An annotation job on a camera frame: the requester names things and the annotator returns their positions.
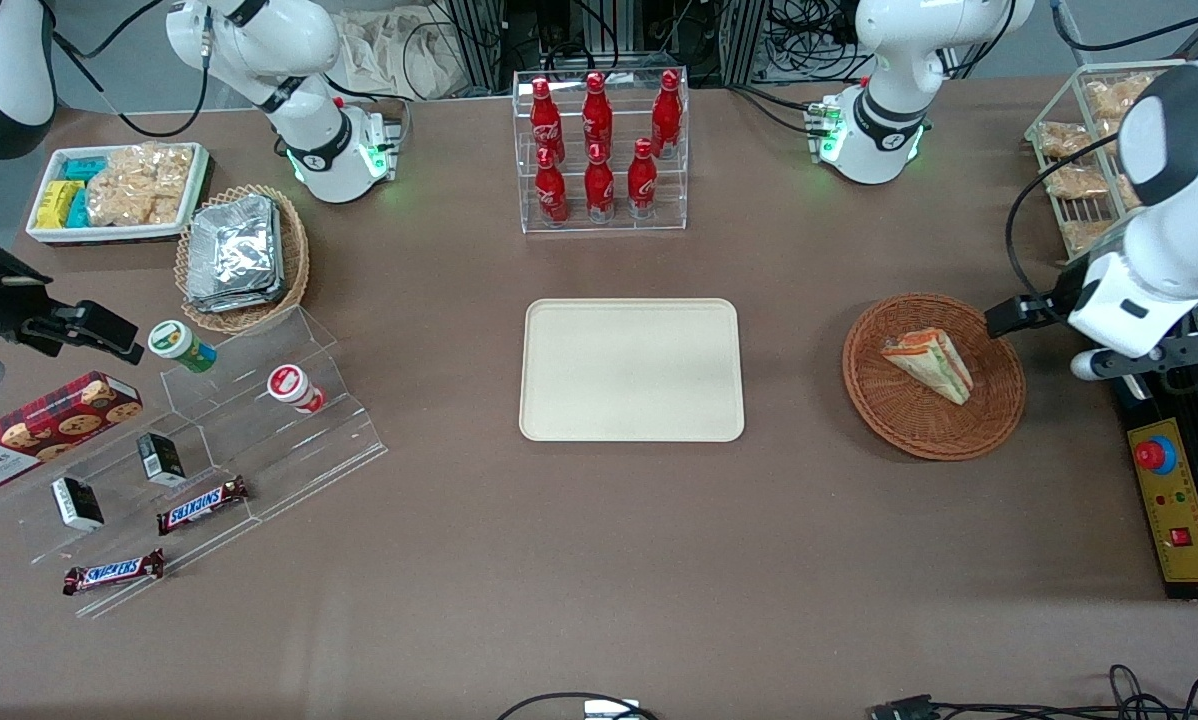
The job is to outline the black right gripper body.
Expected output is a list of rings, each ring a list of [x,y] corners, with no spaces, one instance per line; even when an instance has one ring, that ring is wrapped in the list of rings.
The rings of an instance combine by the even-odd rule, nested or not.
[[[65,304],[49,294],[52,277],[0,247],[0,340],[58,357],[63,346],[93,347],[139,363],[138,327],[92,300]]]

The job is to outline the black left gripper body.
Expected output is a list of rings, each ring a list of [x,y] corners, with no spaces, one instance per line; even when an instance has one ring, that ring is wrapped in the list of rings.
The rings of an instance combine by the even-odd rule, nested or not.
[[[1033,331],[1065,322],[1070,313],[1070,294],[1021,294],[984,311],[986,333],[1002,338],[1019,331]]]

